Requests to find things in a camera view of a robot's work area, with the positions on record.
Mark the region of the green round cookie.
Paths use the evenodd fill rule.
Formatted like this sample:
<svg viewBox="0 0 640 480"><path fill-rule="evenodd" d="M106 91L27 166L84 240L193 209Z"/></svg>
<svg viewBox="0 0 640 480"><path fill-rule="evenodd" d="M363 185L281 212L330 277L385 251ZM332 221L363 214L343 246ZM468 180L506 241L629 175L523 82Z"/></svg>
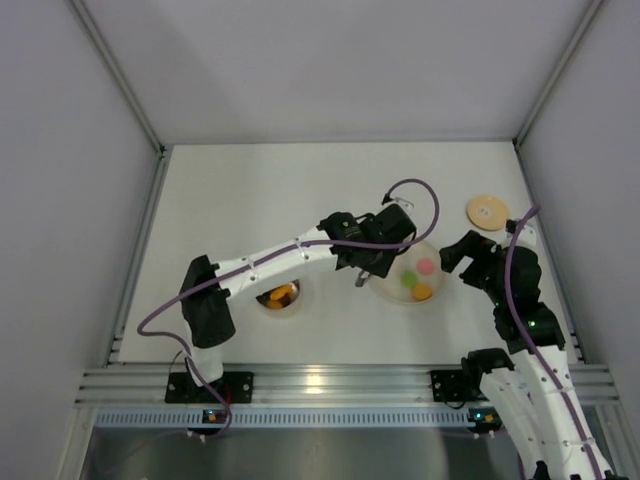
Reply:
<svg viewBox="0 0 640 480"><path fill-rule="evenodd" d="M401 282L407 288L413 288L418 283L418 277L414 271L406 270L401 275Z"/></svg>

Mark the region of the yellow round biscuit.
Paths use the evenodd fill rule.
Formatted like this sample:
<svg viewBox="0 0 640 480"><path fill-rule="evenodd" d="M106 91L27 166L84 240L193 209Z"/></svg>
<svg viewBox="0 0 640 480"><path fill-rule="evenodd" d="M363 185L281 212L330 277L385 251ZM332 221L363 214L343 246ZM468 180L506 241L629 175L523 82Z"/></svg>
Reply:
<svg viewBox="0 0 640 480"><path fill-rule="evenodd" d="M418 301L425 301L432 297L433 290L430 285L418 283L411 289L412 297Z"/></svg>

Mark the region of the beige lunch box lid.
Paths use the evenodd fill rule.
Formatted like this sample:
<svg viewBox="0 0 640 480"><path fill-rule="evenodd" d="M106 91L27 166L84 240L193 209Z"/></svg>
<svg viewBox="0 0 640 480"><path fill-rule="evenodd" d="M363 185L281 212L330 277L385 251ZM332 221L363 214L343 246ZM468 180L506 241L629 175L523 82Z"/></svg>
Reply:
<svg viewBox="0 0 640 480"><path fill-rule="evenodd" d="M506 227L510 211L506 203L491 195L472 198L466 206L470 222L484 231L499 231Z"/></svg>

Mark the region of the pink round cookie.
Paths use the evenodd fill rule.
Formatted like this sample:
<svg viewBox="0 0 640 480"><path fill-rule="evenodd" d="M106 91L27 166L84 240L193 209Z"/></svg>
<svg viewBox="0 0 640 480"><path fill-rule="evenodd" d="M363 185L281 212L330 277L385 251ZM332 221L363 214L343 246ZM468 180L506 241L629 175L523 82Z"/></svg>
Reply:
<svg viewBox="0 0 640 480"><path fill-rule="evenodd" d="M434 271L435 265L431 259L422 258L416 264L416 269L423 275L429 275Z"/></svg>

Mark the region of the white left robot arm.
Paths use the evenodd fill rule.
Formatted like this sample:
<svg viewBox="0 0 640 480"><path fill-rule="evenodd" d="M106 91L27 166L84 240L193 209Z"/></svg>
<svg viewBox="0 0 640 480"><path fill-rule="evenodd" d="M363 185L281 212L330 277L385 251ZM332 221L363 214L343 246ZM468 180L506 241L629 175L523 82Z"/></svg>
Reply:
<svg viewBox="0 0 640 480"><path fill-rule="evenodd" d="M416 235L416 226L397 203L356 218L336 212L289 244L235 260L191 261L180 292L207 286L180 301L190 332L188 371L196 386L223 375L221 345L236 333L232 311L259 296L312 273L356 268L384 278L395 257Z"/></svg>

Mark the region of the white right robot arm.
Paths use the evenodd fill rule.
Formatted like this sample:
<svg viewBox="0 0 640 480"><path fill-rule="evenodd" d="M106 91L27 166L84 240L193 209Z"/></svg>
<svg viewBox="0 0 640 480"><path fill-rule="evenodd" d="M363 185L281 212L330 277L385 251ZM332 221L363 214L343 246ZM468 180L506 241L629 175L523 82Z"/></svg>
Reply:
<svg viewBox="0 0 640 480"><path fill-rule="evenodd" d="M493 304L503 348L470 352L461 367L471 391L487 399L517 449L527 479L614 479L574 387L563 332L541 301L537 254L469 231L439 252L451 273L465 258L462 282Z"/></svg>

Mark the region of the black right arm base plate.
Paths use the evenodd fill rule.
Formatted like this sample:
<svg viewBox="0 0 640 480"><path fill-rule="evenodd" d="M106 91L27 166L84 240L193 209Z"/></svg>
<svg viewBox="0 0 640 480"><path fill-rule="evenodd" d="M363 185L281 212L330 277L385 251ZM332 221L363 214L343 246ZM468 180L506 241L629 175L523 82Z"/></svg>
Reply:
<svg viewBox="0 0 640 480"><path fill-rule="evenodd" d="M484 400L485 397L461 369L436 369L429 372L433 399L452 407Z"/></svg>

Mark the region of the metal serving tongs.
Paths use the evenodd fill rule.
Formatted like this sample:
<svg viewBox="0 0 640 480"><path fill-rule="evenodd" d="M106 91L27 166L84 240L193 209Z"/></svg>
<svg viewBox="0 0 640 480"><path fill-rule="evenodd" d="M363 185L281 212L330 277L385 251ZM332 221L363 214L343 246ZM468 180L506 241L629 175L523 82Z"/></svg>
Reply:
<svg viewBox="0 0 640 480"><path fill-rule="evenodd" d="M365 270L361 270L354 283L356 288L362 288L371 278L371 274Z"/></svg>

